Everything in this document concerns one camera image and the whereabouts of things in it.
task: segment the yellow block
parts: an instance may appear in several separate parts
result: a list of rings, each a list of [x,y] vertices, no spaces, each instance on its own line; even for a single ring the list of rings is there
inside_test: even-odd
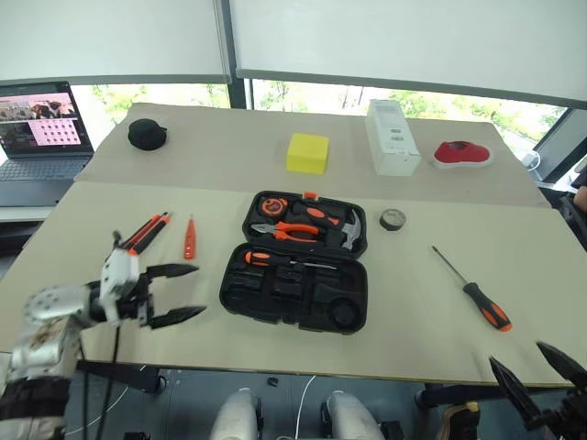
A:
[[[293,133],[287,149],[287,170],[324,174],[328,142],[328,137]]]

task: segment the white robot part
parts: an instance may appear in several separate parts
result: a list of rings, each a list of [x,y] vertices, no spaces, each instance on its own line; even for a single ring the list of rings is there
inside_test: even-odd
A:
[[[327,400],[332,419],[332,436],[345,440],[384,440],[379,425],[367,408],[352,394],[333,391]]]
[[[128,295],[137,284],[139,275],[138,255],[118,247],[113,249],[102,267],[99,300],[104,308],[106,321],[110,324],[120,325],[116,301]]]
[[[41,325],[55,318],[76,316],[80,324],[91,326],[88,286],[49,287],[32,295],[25,304],[25,322]]]
[[[214,421],[209,440],[256,440],[257,397],[242,388],[228,397]]]
[[[66,377],[75,372],[82,327],[71,317],[29,325],[10,357],[6,381]]]

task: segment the wire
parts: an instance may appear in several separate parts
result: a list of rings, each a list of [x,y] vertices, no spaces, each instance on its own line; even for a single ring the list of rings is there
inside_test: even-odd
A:
[[[316,376],[312,376],[308,383],[305,384],[304,392],[302,393],[302,399],[300,400],[300,407],[297,410],[297,420],[295,421],[295,440],[297,440],[297,436],[300,432],[300,415],[302,414],[302,407],[304,406],[304,397],[305,392],[308,391],[308,387],[312,383],[312,381],[316,378]]]
[[[537,162],[537,164],[536,164],[535,166],[533,166],[532,168],[528,168],[528,171],[533,171],[533,170],[535,170],[536,168],[538,168],[538,167],[540,166],[540,161],[541,161],[541,158],[540,158],[540,153],[538,153],[538,152],[537,152],[537,151],[535,151],[535,150],[532,150],[532,151],[534,151],[534,152],[536,153],[536,156],[535,156],[535,158],[537,158],[537,159],[538,159],[538,162]]]
[[[83,352],[82,339],[80,338],[80,353],[83,361],[83,394],[82,394],[82,430],[83,440],[88,440],[88,389],[90,381],[88,377],[88,366],[85,363],[85,353]]]
[[[118,358],[119,342],[120,326],[116,328],[116,334],[114,336],[114,352],[112,353],[112,362],[110,363],[110,374],[108,375],[108,383],[106,384],[106,396],[104,396],[104,404],[102,405],[100,424],[98,424],[98,431],[95,434],[95,440],[102,440],[102,434],[104,433],[106,415],[108,414],[108,403],[110,402],[110,396],[112,395],[112,385],[114,384],[114,369],[116,365],[116,359]]]
[[[138,371],[142,371],[143,369],[145,369],[145,367],[147,367],[147,366],[146,365],[143,365]],[[122,390],[122,392],[120,393],[120,395],[116,398],[116,400],[106,410],[107,413],[110,413],[110,410],[112,410],[116,406],[116,404],[119,403],[122,400],[123,397],[125,397],[125,394],[127,394],[127,391],[128,391],[129,388],[130,388],[129,386],[126,386]],[[101,418],[102,418],[102,415],[98,415],[95,419],[93,419],[86,426],[89,428],[93,424],[96,424]],[[65,436],[74,435],[74,434],[80,433],[82,430],[83,430],[83,426],[81,428],[76,428],[73,431],[70,431],[69,433],[65,433]]]

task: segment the tabletop board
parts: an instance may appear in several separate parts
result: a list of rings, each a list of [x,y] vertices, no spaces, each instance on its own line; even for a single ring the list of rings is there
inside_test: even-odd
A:
[[[0,280],[0,351],[14,345],[29,295],[46,286],[96,280],[112,247],[112,230],[128,235],[169,210],[172,220],[141,255],[141,267],[183,261],[183,234],[194,214],[194,262],[200,270],[153,283],[157,311],[188,304],[208,308],[156,331],[125,323],[121,362],[494,382],[487,360],[494,355],[525,383],[563,383],[534,345],[543,340],[587,364],[587,255],[556,211],[345,199],[367,215],[369,247],[360,262],[368,271],[369,307],[358,333],[338,335],[257,322],[220,304],[220,282],[230,253],[244,241],[241,224],[252,198],[252,192],[75,183]],[[377,222],[389,207],[407,215],[399,232]],[[495,331],[482,319],[431,245],[504,308],[514,324],[511,332]],[[113,336],[108,324],[85,331],[87,356],[108,360]]]
[[[128,125],[143,117],[167,127],[168,139],[162,148],[142,151],[128,142]],[[492,124],[432,119],[408,119],[408,124],[422,155],[420,164],[410,177],[378,176],[364,116],[133,104],[78,180],[550,207]],[[292,133],[330,139],[324,175],[285,169]],[[493,163],[485,168],[434,168],[429,162],[445,140],[484,145],[492,150]]]

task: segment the black tool case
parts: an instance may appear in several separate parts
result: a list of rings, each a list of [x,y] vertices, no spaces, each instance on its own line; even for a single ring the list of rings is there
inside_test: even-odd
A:
[[[315,209],[324,217],[320,218]],[[354,225],[355,220],[360,231],[351,228],[356,238],[349,244],[344,225]],[[292,231],[287,234],[315,241],[279,240],[271,232],[254,229],[255,225],[275,226],[280,222],[315,226],[318,234]],[[367,272],[357,258],[367,249],[367,231],[360,206],[308,192],[259,192],[242,229],[247,243],[239,245],[230,256],[220,287],[220,302],[228,311],[264,322],[284,321],[306,330],[341,334],[352,334],[365,325]],[[249,252],[271,252],[286,262],[256,266],[246,261]]]

